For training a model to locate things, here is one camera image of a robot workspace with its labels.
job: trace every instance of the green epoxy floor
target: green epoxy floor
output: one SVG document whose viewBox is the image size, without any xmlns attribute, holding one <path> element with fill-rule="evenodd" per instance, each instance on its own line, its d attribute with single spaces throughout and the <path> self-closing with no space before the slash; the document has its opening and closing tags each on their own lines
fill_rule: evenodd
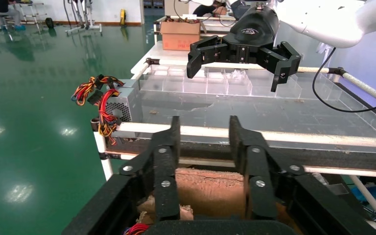
<svg viewBox="0 0 376 235">
<path fill-rule="evenodd" d="M 55 37 L 29 26 L 13 41 L 0 32 L 0 235 L 60 234 L 105 182 L 90 128 L 96 107 L 70 97 L 90 76 L 130 78 L 157 18 L 126 32 L 103 27 L 103 37 L 67 37 L 64 26 Z"/>
</svg>

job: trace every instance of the metal mesh grille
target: metal mesh grille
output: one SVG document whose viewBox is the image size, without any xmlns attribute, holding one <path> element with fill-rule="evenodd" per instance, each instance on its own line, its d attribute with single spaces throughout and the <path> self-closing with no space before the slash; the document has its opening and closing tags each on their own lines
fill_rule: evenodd
<svg viewBox="0 0 376 235">
<path fill-rule="evenodd" d="M 132 121 L 130 117 L 129 107 L 123 103 L 106 103 L 106 111 L 108 114 L 112 115 L 113 110 L 118 109 L 122 111 L 122 116 L 120 117 L 121 121 Z"/>
</svg>

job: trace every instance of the colorful wires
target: colorful wires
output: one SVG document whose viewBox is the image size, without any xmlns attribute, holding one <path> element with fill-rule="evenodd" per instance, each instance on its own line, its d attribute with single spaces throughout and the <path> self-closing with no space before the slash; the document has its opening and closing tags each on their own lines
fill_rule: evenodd
<svg viewBox="0 0 376 235">
<path fill-rule="evenodd" d="M 124 231 L 123 235 L 140 235 L 149 228 L 149 225 L 137 223 Z"/>
<path fill-rule="evenodd" d="M 87 100 L 90 104 L 98 106 L 98 132 L 102 136 L 109 138 L 111 145 L 116 144 L 115 139 L 112 138 L 112 133 L 116 130 L 118 118 L 106 112 L 106 103 L 110 97 L 119 96 L 120 94 L 120 92 L 114 88 L 113 83 L 116 83 L 119 87 L 124 85 L 122 81 L 113 76 L 104 76 L 100 74 L 97 77 L 91 77 L 88 82 L 80 84 L 80 86 L 78 86 L 74 94 L 71 96 L 71 100 L 75 101 L 77 105 L 82 106 Z M 100 91 L 104 84 L 108 84 L 110 87 L 110 90 L 108 90 L 105 94 Z M 89 99 L 87 99 L 89 94 L 93 92 L 94 89 L 96 89 L 95 93 L 90 96 Z"/>
<path fill-rule="evenodd" d="M 122 81 L 113 76 L 104 76 L 101 74 L 97 76 L 97 78 L 91 77 L 88 82 L 80 84 L 80 86 L 77 87 L 74 94 L 71 96 L 71 100 L 75 101 L 77 105 L 84 105 L 89 94 L 92 93 L 95 88 L 100 90 L 104 84 L 109 83 L 109 79 L 111 79 L 111 81 L 116 83 L 119 87 L 124 85 Z"/>
<path fill-rule="evenodd" d="M 74 94 L 71 96 L 71 100 L 75 101 L 77 105 L 84 105 L 89 94 L 94 91 L 95 81 L 96 78 L 91 77 L 89 82 L 80 84 L 80 86 L 77 87 Z"/>
<path fill-rule="evenodd" d="M 98 132 L 104 136 L 108 137 L 110 144 L 115 145 L 116 140 L 112 138 L 112 133 L 117 127 L 117 117 L 110 115 L 106 112 L 107 100 L 112 96 L 118 96 L 120 93 L 116 89 L 108 90 L 100 99 L 98 103 L 98 113 L 99 113 L 99 125 Z"/>
</svg>

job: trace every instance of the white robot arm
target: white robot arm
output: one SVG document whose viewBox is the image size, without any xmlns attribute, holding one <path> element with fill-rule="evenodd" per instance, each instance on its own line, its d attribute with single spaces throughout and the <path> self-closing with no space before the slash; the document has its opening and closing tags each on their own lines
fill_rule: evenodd
<svg viewBox="0 0 376 235">
<path fill-rule="evenodd" d="M 212 5 L 213 0 L 192 0 Z M 240 0 L 226 0 L 228 5 Z M 376 31 L 376 0 L 272 0 L 279 20 L 295 31 L 338 48 L 353 47 Z"/>
</svg>

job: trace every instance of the person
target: person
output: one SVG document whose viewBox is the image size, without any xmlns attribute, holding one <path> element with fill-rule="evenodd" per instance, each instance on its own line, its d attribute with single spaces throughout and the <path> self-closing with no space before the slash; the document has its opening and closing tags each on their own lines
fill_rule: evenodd
<svg viewBox="0 0 376 235">
<path fill-rule="evenodd" d="M 215 0 L 211 6 L 198 6 L 193 15 L 202 17 L 206 14 L 214 14 L 216 16 L 224 16 L 227 13 L 227 8 L 225 7 L 225 0 Z"/>
<path fill-rule="evenodd" d="M 3 17 L 11 16 L 14 18 L 15 29 L 25 30 L 25 26 L 21 24 L 21 14 L 15 9 L 9 9 L 10 4 L 15 4 L 15 0 L 0 0 L 0 28 L 6 30 L 5 20 Z"/>
</svg>

